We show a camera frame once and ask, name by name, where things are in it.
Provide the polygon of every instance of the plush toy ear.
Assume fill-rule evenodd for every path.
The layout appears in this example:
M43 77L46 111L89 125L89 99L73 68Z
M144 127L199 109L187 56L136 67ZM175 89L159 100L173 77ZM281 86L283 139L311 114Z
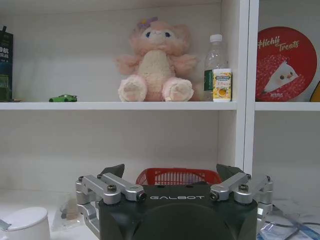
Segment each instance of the plush toy ear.
M138 47L140 35L141 31L138 27L136 27L130 35L129 42L134 50Z
M173 26L173 28L176 36L178 37L178 39L181 39L183 41L185 50L187 50L190 46L191 34L189 28L184 24L175 25Z

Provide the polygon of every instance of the red basket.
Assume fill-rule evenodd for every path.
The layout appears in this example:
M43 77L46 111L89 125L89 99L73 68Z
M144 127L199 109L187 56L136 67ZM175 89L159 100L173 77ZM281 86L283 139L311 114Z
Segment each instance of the red basket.
M187 185L197 182L219 184L218 173L210 170L187 168L148 168L136 179L139 185Z

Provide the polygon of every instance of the plush toy foot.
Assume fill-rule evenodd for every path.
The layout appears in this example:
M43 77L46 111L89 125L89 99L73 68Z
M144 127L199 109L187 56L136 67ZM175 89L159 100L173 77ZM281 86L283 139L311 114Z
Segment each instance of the plush toy foot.
M191 82L177 77L171 77L162 89L162 96L166 102L186 102L193 94Z
M121 81L118 94L122 102L143 102L147 94L146 81L138 75L131 75Z

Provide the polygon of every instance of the metal bracket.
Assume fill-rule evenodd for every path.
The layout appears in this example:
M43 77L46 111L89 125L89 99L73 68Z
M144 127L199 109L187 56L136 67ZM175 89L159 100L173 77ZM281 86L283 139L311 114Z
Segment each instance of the metal bracket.
M241 184L248 182L248 176L245 173L238 172L220 184L211 186L211 198L214 201L225 201L229 199L229 194Z
M147 197L143 186L132 184L112 173L105 173L100 179L108 185L116 185L116 188L120 189L121 193L129 201L140 202L144 201Z
M224 182L212 185L210 191L213 201L228 200L231 192L239 204L251 204L255 199L258 203L256 232L259 233L267 214L273 210L273 189L274 183L269 176L251 180L247 174L238 172Z
M81 176L75 183L76 201L78 211L83 214L84 222L88 228L100 237L100 226L97 218L97 211L91 202L97 203L100 200L107 205L114 205L121 201L121 193L129 201L140 202L146 199L146 193L141 185L132 184L112 174L99 174Z
M94 235L100 238L100 224L97 218L97 211L91 203L78 204L78 211L83 214L85 225L94 233Z
M250 180L246 185L240 184L234 190L234 200L240 204L250 204L261 189L268 183L267 176L258 178L257 180Z

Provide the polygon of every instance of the white lid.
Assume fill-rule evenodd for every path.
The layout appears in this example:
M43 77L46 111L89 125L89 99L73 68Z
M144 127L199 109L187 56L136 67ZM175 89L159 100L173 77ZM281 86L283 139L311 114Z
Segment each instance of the white lid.
M214 34L210 36L210 43L213 42L222 42L222 35L221 34Z
M5 217L3 221L11 224L7 231L16 231L29 228L43 221L48 216L48 211L43 207L29 207L21 209Z

